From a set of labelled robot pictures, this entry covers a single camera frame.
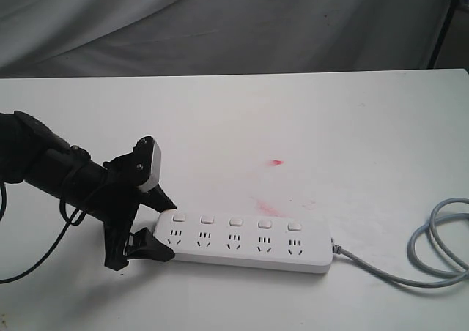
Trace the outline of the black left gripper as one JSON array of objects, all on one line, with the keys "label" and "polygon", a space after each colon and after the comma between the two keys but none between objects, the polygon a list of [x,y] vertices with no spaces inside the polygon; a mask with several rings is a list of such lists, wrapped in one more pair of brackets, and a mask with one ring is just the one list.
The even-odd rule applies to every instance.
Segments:
[{"label": "black left gripper", "polygon": [[[140,191],[128,177],[131,158],[127,153],[104,163],[103,183],[87,202],[88,213],[103,223],[104,266],[114,271],[125,268],[128,259],[167,262],[175,257],[175,252],[148,228],[130,233],[141,199]],[[145,193],[145,206],[159,213],[177,208],[160,185]]]}]

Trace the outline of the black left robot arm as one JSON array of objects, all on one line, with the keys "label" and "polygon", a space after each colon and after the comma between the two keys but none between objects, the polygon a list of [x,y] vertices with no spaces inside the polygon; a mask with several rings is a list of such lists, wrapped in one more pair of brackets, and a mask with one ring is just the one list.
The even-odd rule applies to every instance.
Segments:
[{"label": "black left robot arm", "polygon": [[104,264],[119,271],[131,259],[170,261],[174,251],[149,229],[131,232],[141,205],[156,212],[175,209],[159,185],[161,150],[145,136],[132,151],[102,165],[22,111],[1,115],[1,183],[26,182],[59,199],[62,218],[80,224],[67,205],[103,223]]}]

